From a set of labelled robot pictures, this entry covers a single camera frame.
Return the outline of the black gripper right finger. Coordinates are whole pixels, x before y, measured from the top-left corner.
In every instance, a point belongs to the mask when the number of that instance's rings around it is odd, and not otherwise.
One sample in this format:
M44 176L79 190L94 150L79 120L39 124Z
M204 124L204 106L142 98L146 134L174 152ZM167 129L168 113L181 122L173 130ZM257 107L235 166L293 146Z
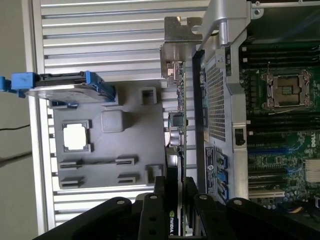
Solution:
M320 232L244 198L223 205L186 179L187 220L204 240L318 240Z

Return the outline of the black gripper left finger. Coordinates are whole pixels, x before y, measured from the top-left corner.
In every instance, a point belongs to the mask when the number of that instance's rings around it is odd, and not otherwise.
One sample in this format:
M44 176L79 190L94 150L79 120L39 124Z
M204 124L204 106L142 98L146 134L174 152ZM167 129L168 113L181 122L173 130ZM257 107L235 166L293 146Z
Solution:
M165 178L152 193L131 202L113 197L42 235L39 240L166 240Z

